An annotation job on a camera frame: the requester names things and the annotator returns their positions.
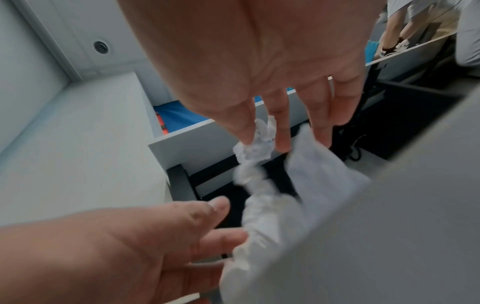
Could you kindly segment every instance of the hand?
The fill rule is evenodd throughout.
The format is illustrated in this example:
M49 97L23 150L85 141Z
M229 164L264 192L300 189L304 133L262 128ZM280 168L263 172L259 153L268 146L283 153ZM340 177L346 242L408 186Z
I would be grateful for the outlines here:
M253 97L291 148L287 87L326 146L362 94L364 50L385 0L118 0L148 57L180 101L249 144ZM332 98L328 76L333 77Z
M223 262L191 264L242 244L212 230L224 197L109 209L0 229L1 303L165 303L218 287ZM208 303L206 299L196 303Z

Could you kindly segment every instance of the white ceiling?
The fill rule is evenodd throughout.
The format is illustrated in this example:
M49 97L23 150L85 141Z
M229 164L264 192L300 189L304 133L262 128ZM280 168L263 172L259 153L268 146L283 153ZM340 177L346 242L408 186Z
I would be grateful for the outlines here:
M73 80L135 71L154 105L176 100L151 66L115 0L14 0ZM94 42L109 46L105 55Z

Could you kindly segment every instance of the orange object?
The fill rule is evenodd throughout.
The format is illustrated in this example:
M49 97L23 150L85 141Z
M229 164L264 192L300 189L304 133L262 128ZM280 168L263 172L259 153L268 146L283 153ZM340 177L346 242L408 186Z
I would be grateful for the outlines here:
M161 130L163 131L163 134L168 134L169 130L167 129L167 126L164 123L164 120L160 117L160 114L158 112L155 112L156 117L158 118L158 122L160 123Z

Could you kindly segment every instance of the person's leg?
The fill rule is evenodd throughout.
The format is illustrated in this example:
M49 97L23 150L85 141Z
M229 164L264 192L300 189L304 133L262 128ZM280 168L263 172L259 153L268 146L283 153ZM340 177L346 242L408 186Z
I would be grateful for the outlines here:
M410 39L419 30L419 28L427 22L429 19L429 11L429 8L426 8L415 16L412 16L410 22L400 33L402 40Z
M399 42L400 32L402 31L404 25L405 16L407 15L407 9L408 3L389 17L386 23L385 34L383 36L384 51L395 50L395 46Z
M480 0L462 10L456 35L456 62L464 67L480 65Z

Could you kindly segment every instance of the fingernail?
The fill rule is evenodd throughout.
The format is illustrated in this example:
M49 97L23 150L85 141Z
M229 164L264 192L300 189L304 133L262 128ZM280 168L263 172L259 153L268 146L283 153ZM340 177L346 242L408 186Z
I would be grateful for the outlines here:
M208 204L215 210L215 211L222 211L229 207L230 201L226 196L219 196L214 198Z

